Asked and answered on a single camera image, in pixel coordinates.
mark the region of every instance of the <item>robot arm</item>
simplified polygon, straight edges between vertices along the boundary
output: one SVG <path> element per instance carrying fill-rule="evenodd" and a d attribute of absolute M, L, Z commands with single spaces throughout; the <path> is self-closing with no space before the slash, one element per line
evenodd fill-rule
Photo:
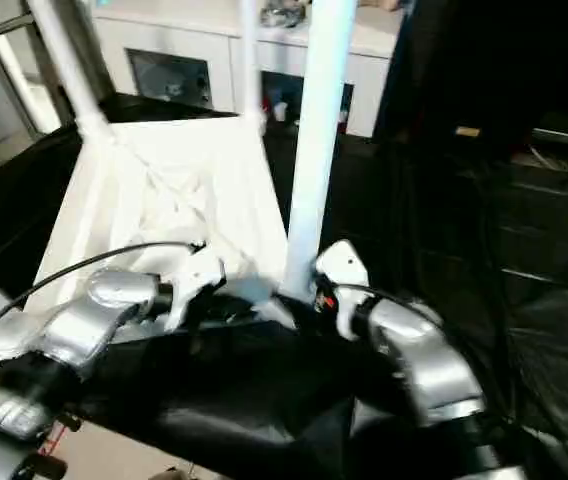
<path fill-rule="evenodd" d="M 502 467 L 477 425 L 485 411 L 473 370 L 448 341 L 441 318 L 422 303 L 400 304 L 365 293 L 368 274 L 348 242 L 320 256 L 316 270 L 320 309 L 333 305 L 339 334 L 367 342 L 396 367 L 422 428 L 438 428 L 458 445 L 464 480 L 524 480 L 518 467 Z"/>
<path fill-rule="evenodd" d="M 492 446 L 474 433 L 476 417 L 485 409 L 482 390 L 464 357 L 448 342 L 437 315 L 418 303 L 400 304 L 358 289 L 367 284 L 368 274 L 346 242 L 327 250 L 316 269 L 328 280 L 318 289 L 316 311 L 328 313 L 342 337 L 367 342 L 393 362 L 419 425 L 450 432 L 451 442 L 459 444 L 460 456 L 468 462 L 458 477 L 524 479 L 517 467 L 501 468 Z M 254 292 L 254 280 L 249 283 Z M 187 288 L 187 298 L 200 288 Z M 271 295 L 265 292 L 258 297 Z M 118 332 L 168 314 L 180 305 L 178 296 L 183 297 L 155 275 L 103 270 L 89 279 L 84 295 L 52 311 L 26 353 L 3 368 L 0 480 L 32 478 L 36 472 L 64 477 L 61 462 L 36 452 L 54 421 L 63 417 L 65 401 L 91 376 Z M 280 322 L 293 328 L 291 321 Z"/>
<path fill-rule="evenodd" d="M 0 480 L 37 473 L 63 478 L 65 465 L 37 450 L 64 402 L 89 378 L 117 330 L 129 322 L 168 313 L 173 287 L 155 275 L 103 270 L 86 293 L 56 308 L 21 357 L 6 362 L 0 376 Z"/>

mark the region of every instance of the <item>black plastic sheet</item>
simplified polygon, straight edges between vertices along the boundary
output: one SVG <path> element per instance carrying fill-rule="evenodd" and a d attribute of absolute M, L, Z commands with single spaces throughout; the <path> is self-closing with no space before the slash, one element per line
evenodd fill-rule
<path fill-rule="evenodd" d="M 173 108 L 125 98 L 110 115 L 184 117 Z M 0 170 L 13 196 L 33 189 L 23 211 L 0 202 L 0 227 L 13 215 L 10 237 L 33 239 L 11 241 L 19 247 L 12 253 L 0 249 L 0 286 L 11 291 L 35 272 L 35 263 L 14 268 L 21 252 L 41 255 L 52 226 L 49 219 L 39 233 L 20 232 L 33 218 L 26 210 L 59 205 L 79 148 L 73 131 L 52 138 L 12 167 L 55 158 L 60 176 L 48 193 L 26 173 Z M 287 221 L 294 138 L 273 130 L 265 144 Z M 374 285 L 426 298 L 463 336 L 493 412 L 485 426 L 504 458 L 524 463 L 531 478 L 568 475 L 566 449 L 555 439 L 568 440 L 568 172 L 405 147 L 376 154 L 364 141 L 341 138 L 322 244 L 341 238 L 353 242 Z M 112 346 L 72 408 L 237 479 L 446 478 L 450 445 L 415 428 L 391 374 L 361 345 L 272 324 L 242 326 Z"/>

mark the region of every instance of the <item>floor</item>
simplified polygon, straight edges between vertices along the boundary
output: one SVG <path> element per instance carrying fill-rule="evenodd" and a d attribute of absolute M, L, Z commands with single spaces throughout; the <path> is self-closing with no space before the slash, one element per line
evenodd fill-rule
<path fill-rule="evenodd" d="M 68 464 L 64 480 L 147 480 L 171 467 L 191 472 L 192 478 L 214 480 L 213 472 L 172 457 L 90 423 L 79 432 L 64 433 L 54 455 Z"/>

